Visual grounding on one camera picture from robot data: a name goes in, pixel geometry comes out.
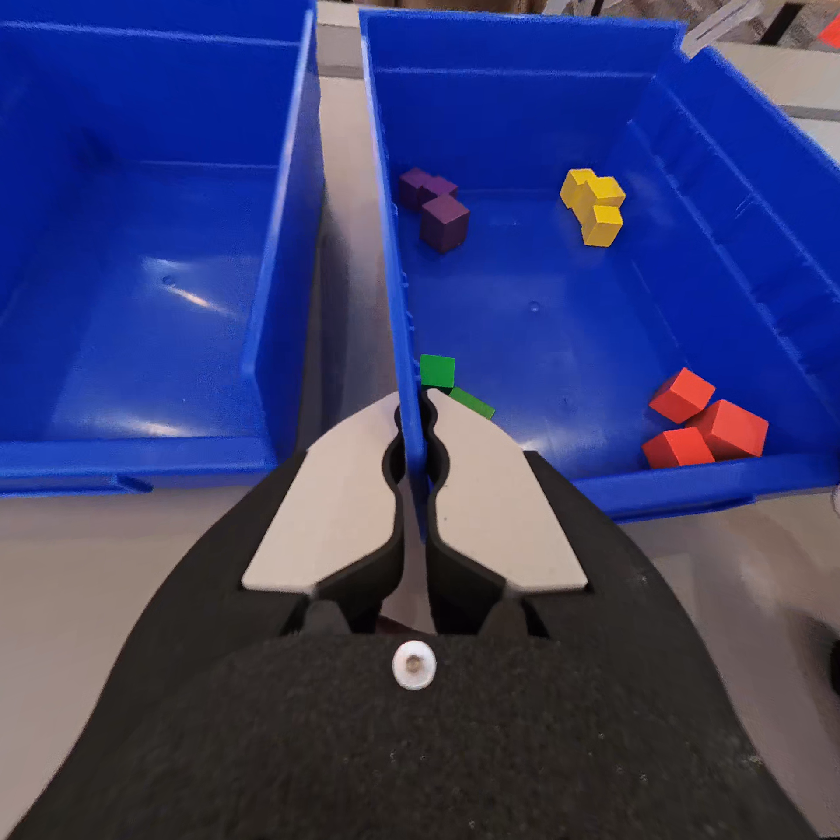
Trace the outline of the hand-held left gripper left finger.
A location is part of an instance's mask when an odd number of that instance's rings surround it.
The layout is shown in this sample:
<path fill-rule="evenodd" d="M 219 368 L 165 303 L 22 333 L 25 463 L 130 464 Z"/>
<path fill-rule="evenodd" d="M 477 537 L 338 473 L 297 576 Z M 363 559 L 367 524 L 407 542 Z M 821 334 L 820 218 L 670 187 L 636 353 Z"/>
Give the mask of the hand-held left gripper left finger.
<path fill-rule="evenodd" d="M 399 404 L 390 393 L 308 448 L 242 576 L 246 590 L 315 595 L 317 585 L 385 546 L 397 520 L 398 480 L 385 465 Z"/>

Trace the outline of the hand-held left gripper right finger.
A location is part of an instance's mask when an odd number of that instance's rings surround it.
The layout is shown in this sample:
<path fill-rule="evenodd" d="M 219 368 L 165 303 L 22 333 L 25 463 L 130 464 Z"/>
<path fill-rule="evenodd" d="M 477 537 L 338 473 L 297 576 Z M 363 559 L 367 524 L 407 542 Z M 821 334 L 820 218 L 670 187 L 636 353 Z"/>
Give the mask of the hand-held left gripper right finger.
<path fill-rule="evenodd" d="M 424 398 L 430 535 L 509 592 L 584 590 L 581 562 L 522 447 L 453 396 L 431 388 Z"/>

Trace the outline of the blue plastic bin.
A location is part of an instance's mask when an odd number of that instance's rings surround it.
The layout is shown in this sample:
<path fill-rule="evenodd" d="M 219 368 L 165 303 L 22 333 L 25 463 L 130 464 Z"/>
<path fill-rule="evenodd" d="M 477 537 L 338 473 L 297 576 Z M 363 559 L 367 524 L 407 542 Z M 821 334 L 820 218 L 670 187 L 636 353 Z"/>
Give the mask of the blue plastic bin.
<path fill-rule="evenodd" d="M 2 497 L 253 486 L 298 435 L 314 2 L 2 2 Z"/>
<path fill-rule="evenodd" d="M 838 484 L 838 165 L 677 22 L 360 10 L 395 372 L 415 499 L 421 354 L 618 522 Z M 440 255 L 399 204 L 418 167 L 458 187 Z M 583 244 L 585 185 L 623 227 Z M 648 407 L 682 368 L 770 424 L 763 454 L 651 469 L 677 425 Z"/>

